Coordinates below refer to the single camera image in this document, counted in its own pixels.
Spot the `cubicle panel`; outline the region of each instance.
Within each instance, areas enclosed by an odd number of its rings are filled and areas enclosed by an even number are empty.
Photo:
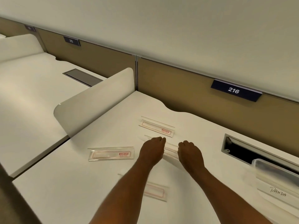
[[[45,45],[40,38],[38,32],[33,32],[25,28],[25,25],[12,20],[8,20],[0,17],[0,34],[6,37],[12,37],[17,35],[33,34],[39,41],[42,49],[47,52]]]
[[[170,109],[192,113],[299,157],[298,103],[267,94],[252,102],[212,89],[212,82],[202,75],[138,60],[140,92]]]
[[[89,71],[110,77],[128,67],[134,70],[135,56],[85,41],[80,46],[65,42],[63,35],[37,29],[48,53],[58,60],[68,61]]]

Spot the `wall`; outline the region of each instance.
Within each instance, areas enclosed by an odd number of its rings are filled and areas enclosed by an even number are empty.
[[[299,0],[0,0],[0,16],[299,101]]]

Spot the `desk surface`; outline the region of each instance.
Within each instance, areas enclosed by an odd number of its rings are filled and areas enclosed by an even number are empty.
[[[88,88],[62,74],[74,68],[105,79],[47,53],[0,64],[0,163],[10,176],[68,139],[53,111]]]
[[[252,193],[241,178],[249,166],[221,152],[226,133],[299,163],[299,158],[195,115],[171,111],[136,91],[13,181],[42,223],[90,221],[118,181],[118,173],[126,173],[136,161],[143,144],[139,137],[161,136],[138,126],[141,116],[174,126],[175,134],[166,137],[167,142],[194,142],[207,169],[251,204]],[[88,162],[87,148],[116,146],[135,147],[135,159]],[[161,160],[148,181],[168,186],[170,192],[167,202],[144,196],[139,223],[219,223],[204,192],[187,172]]]

